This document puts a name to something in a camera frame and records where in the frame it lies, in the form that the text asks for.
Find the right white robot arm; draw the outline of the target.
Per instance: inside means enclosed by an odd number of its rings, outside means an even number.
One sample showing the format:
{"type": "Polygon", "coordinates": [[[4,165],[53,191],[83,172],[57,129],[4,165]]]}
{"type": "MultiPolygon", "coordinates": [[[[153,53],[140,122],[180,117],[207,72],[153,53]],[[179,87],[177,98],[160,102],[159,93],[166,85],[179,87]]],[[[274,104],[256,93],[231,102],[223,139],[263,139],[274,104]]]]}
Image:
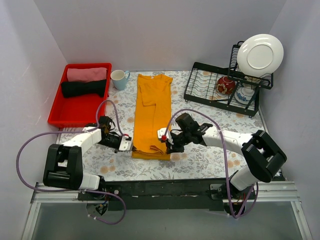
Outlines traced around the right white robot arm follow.
{"type": "Polygon", "coordinates": [[[238,133],[221,130],[215,123],[198,124],[191,115],[182,113],[176,118],[178,133],[161,128],[158,139],[165,143],[166,153],[182,153],[193,143],[206,147],[219,147],[244,157],[246,166],[232,175],[218,191],[221,195],[237,199],[257,182],[269,183],[287,161],[286,154],[264,130],[255,133],[238,133]]]}

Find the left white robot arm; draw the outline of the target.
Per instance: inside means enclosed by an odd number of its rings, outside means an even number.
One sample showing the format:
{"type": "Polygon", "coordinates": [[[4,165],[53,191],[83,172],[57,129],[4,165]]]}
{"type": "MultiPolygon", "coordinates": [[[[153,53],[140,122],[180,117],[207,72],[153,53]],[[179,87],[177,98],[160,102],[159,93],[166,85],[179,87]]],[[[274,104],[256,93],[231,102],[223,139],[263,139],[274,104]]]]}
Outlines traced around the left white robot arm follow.
{"type": "Polygon", "coordinates": [[[43,174],[43,184],[67,190],[89,190],[95,200],[106,196],[104,178],[85,173],[83,155],[94,145],[113,149],[115,153],[134,149],[131,136],[114,131],[115,123],[110,117],[101,116],[98,123],[87,124],[80,134],[63,144],[52,144],[48,148],[43,174]]]}

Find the orange t shirt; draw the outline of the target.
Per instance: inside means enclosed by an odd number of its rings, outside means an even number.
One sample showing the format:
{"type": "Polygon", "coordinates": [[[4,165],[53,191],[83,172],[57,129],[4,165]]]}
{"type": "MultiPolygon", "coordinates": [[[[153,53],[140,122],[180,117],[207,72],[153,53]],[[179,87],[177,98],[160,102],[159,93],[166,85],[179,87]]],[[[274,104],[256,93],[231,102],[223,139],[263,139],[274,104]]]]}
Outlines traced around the orange t shirt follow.
{"type": "Polygon", "coordinates": [[[171,83],[164,74],[137,77],[132,157],[144,160],[169,161],[166,145],[158,139],[158,130],[165,128],[172,116],[171,83]]]}

